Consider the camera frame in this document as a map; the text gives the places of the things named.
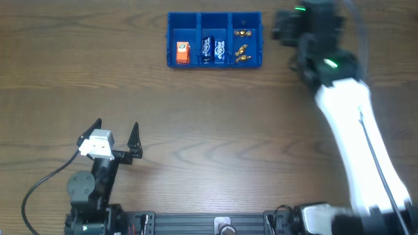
gold wrapped candy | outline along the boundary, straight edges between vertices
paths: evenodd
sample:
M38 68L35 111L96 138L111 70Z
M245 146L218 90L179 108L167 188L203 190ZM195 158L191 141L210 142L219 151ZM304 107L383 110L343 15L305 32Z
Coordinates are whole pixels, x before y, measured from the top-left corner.
M242 45L240 49L238 49L238 52L235 52L235 56L240 56L241 54L243 54L246 51L247 47L247 44Z
M235 59L235 63L237 63L238 61L242 61L245 62L247 60L251 59L250 55L241 55L240 57Z
M240 36L240 37L250 37L252 36L253 32L251 32L250 30L246 31L245 29L242 30L235 30L234 31L235 36Z

wood grain surface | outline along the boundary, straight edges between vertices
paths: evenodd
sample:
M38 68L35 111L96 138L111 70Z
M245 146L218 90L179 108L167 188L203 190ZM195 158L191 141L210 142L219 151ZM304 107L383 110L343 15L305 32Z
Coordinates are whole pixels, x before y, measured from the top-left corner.
M27 190L67 161L98 117L126 149L139 122L144 158L120 166L112 202L155 212L263 212L280 204L349 204L331 131L287 68L294 49L270 40L294 1L2 0L0 230L29 234ZM418 195L418 2L357 1L370 32L374 112L389 155ZM167 67L168 11L263 13L264 64L254 70ZM347 19L343 46L357 49ZM29 198L41 234L62 234L78 157Z

orange box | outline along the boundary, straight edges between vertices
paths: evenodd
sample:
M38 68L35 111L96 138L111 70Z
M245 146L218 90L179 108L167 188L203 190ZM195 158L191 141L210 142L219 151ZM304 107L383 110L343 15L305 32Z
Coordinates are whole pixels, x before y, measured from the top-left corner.
M177 64L190 63L190 45L188 42L177 42Z

blue tray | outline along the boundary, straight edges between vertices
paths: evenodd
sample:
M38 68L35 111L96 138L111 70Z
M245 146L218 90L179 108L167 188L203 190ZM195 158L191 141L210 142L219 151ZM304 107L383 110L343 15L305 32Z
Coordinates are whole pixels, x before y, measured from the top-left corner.
M251 30L251 37L234 35L234 30ZM203 63L202 39L207 36L225 39L225 63ZM176 63L177 42L190 45L190 64ZM263 63L263 25L261 12L169 12L167 24L167 65L172 68L255 68ZM235 52L248 44L246 62L235 63Z

green led indicator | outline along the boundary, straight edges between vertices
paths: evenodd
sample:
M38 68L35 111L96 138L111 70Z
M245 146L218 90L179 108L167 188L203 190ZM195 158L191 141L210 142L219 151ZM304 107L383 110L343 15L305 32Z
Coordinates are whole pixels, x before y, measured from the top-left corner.
M330 59L324 59L324 62L327 65L331 66L333 69L336 69L338 67L338 65Z

